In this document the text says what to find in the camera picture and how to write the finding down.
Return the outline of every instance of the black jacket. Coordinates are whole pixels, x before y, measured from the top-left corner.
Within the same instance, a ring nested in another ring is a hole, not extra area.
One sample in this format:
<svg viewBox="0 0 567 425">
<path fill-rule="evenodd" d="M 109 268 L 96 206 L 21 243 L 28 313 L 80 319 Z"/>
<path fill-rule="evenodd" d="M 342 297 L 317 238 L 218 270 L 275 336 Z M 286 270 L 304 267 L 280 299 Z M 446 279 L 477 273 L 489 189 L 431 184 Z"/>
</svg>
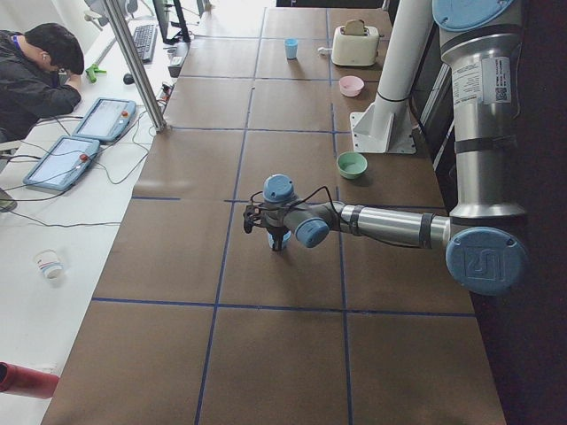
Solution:
<svg viewBox="0 0 567 425">
<path fill-rule="evenodd" d="M 59 85 L 57 73 L 46 73 L 13 43 L 11 31 L 0 31 L 0 132 L 23 139 L 40 118 L 71 113 L 81 95 Z"/>
</svg>

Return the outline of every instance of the robot label sticker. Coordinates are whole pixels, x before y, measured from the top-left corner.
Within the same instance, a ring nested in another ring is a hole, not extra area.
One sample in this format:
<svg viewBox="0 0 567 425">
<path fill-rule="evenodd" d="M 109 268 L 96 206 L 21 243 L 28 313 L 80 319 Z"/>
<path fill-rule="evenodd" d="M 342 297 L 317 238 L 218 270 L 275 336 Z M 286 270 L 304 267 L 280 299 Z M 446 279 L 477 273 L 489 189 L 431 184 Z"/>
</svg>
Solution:
<svg viewBox="0 0 567 425">
<path fill-rule="evenodd" d="M 453 72 L 453 107 L 511 103 L 509 58 L 484 58 Z"/>
<path fill-rule="evenodd" d="M 510 59 L 482 59 L 485 104 L 509 104 L 512 102 L 510 89 Z"/>
<path fill-rule="evenodd" d="M 482 102 L 482 66 L 480 62 L 453 72 L 453 107 Z"/>
</svg>

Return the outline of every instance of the white desk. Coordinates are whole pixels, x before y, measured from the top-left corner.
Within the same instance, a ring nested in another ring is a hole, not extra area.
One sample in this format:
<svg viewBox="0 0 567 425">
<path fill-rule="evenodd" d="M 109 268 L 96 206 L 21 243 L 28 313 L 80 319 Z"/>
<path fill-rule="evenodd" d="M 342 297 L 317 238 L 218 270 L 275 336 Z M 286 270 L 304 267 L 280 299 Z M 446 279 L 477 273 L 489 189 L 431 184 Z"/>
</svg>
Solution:
<svg viewBox="0 0 567 425">
<path fill-rule="evenodd" d="M 143 21 L 131 22 L 131 26 Z M 112 40 L 106 28 L 85 55 L 89 66 Z M 162 82 L 172 83 L 167 71 L 167 52 L 156 47 L 154 59 L 146 72 L 155 93 Z M 107 74 L 99 74 L 91 84 L 82 77 L 82 102 L 73 115 L 82 116 L 98 97 L 131 99 L 138 104 L 138 114 L 144 110 L 136 85 L 122 82 L 128 71 L 118 44 L 99 64 Z M 78 120 L 61 121 L 71 133 Z M 49 149 L 65 131 L 56 122 L 36 126 L 27 137 L 33 143 Z M 151 120 L 144 114 L 139 129 L 133 128 L 118 143 L 104 151 L 97 161 L 107 167 L 114 181 L 121 180 L 144 157 L 153 139 Z M 20 155 L 44 152 L 35 146 L 22 144 Z M 0 173 L 0 187 L 9 189 L 22 184 L 33 162 L 13 160 Z M 61 197 L 39 202 L 18 202 L 16 213 L 50 224 L 120 222 L 128 206 L 132 188 L 142 164 L 123 183 L 111 184 L 105 170 L 94 165 Z M 14 199 L 43 199 L 51 194 L 35 189 L 9 190 Z M 5 212 L 0 213 L 0 360 L 23 367 L 53 367 L 60 375 L 71 351 L 82 317 L 87 309 L 98 277 L 112 247 L 118 225 L 58 228 L 45 227 L 31 220 Z M 61 258 L 65 272 L 54 281 L 46 280 L 33 262 L 34 255 L 44 249 L 54 249 Z M 37 425 L 49 405 L 49 400 L 24 398 L 0 393 L 0 417 L 4 424 Z"/>
</svg>

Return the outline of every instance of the dark hair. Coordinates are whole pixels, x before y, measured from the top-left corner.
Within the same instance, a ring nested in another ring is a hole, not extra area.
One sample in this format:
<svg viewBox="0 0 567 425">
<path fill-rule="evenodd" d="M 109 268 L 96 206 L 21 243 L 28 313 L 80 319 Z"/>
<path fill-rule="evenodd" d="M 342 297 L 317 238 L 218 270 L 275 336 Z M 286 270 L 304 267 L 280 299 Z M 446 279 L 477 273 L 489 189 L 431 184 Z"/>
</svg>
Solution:
<svg viewBox="0 0 567 425">
<path fill-rule="evenodd" d="M 47 51 L 53 65 L 77 74 L 85 70 L 81 46 L 65 27 L 53 23 L 42 24 L 27 31 L 24 36 L 31 45 Z"/>
</svg>

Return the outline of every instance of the computer monitor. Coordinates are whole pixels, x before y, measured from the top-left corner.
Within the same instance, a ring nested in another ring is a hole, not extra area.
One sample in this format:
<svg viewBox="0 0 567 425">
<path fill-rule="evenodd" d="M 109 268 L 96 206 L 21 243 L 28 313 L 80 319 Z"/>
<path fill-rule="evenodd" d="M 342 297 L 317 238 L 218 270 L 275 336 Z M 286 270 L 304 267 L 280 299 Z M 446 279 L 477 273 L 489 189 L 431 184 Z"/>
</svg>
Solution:
<svg viewBox="0 0 567 425">
<path fill-rule="evenodd" d="M 175 14 L 179 22 L 171 22 L 169 19 L 169 12 L 172 6 L 175 7 Z M 183 8 L 179 0 L 173 0 L 173 4 L 169 3 L 168 0 L 153 0 L 153 8 L 156 11 L 161 39 L 165 44 L 175 44 L 178 42 L 190 43 L 189 30 L 187 29 L 187 23 L 183 16 Z M 179 28 L 179 32 L 173 37 L 168 36 L 170 23 L 172 27 Z"/>
</svg>

